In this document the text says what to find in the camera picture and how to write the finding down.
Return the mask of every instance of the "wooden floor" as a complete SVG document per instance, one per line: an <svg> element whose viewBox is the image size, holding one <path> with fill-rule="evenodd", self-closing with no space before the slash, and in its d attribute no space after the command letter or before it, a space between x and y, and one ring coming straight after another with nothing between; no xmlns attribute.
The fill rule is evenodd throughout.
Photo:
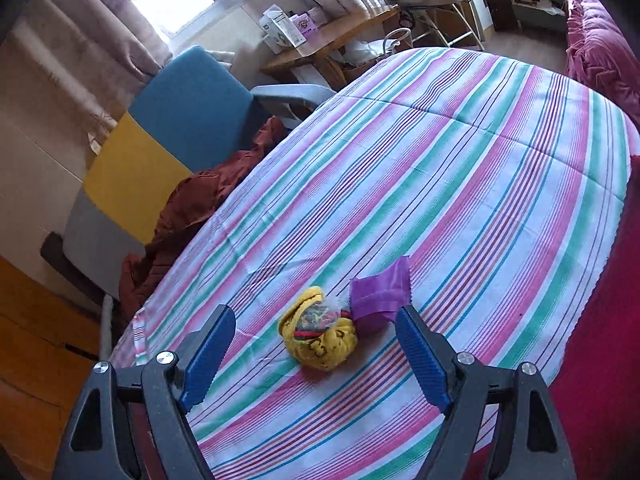
<svg viewBox="0 0 640 480"><path fill-rule="evenodd" d="M543 29L524 29L521 32L496 32L484 43L487 52L511 57L564 74L566 68L566 36Z"/></svg>
<svg viewBox="0 0 640 480"><path fill-rule="evenodd" d="M98 330L0 258L0 446L26 480L51 478L66 421L95 362Z"/></svg>

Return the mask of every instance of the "blue chair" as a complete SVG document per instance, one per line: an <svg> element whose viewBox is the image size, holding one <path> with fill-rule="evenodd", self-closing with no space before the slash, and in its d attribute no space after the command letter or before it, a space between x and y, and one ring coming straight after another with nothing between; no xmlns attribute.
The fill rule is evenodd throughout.
<svg viewBox="0 0 640 480"><path fill-rule="evenodd" d="M182 179L250 148L271 115L265 107L316 108L333 95L303 84L248 91L202 47L189 48L133 101L82 182L63 236L50 234L41 255L110 316L123 258L144 253ZM101 358L111 351L108 343L105 332Z"/></svg>
<svg viewBox="0 0 640 480"><path fill-rule="evenodd" d="M444 46L450 47L469 36L472 36L480 50L484 50L480 39L462 14L460 3L469 0L386 0L388 4L398 4L402 10L408 12L416 22L423 24L426 32L414 38L414 41L435 34ZM449 12L457 16L463 23L466 32L448 40L437 25L437 12Z"/></svg>

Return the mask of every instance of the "pink bedspread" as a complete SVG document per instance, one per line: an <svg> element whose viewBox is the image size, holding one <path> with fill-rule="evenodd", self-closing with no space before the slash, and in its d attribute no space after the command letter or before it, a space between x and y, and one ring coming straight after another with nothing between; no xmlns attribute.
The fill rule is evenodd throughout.
<svg viewBox="0 0 640 480"><path fill-rule="evenodd" d="M609 98L640 128L640 63L599 0L567 0L567 75Z"/></svg>

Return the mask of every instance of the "purple cloth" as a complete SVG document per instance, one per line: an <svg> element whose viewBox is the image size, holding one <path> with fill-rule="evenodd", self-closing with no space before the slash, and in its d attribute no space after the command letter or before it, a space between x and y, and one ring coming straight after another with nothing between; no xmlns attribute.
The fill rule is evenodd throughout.
<svg viewBox="0 0 640 480"><path fill-rule="evenodd" d="M567 75L617 104L640 128L640 63L599 0L567 0Z"/></svg>
<svg viewBox="0 0 640 480"><path fill-rule="evenodd" d="M378 274L351 280L351 316L358 336L382 330L411 303L409 257L400 256Z"/></svg>

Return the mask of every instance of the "white cabinet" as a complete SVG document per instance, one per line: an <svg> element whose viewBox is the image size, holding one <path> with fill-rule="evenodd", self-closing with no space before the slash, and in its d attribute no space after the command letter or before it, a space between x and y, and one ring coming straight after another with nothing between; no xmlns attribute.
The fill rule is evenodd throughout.
<svg viewBox="0 0 640 480"><path fill-rule="evenodd" d="M473 0L473 5L476 8L476 16L480 21L480 28L482 28L482 30L486 30L494 24L494 20L491 19L489 7L486 5L486 0Z"/></svg>

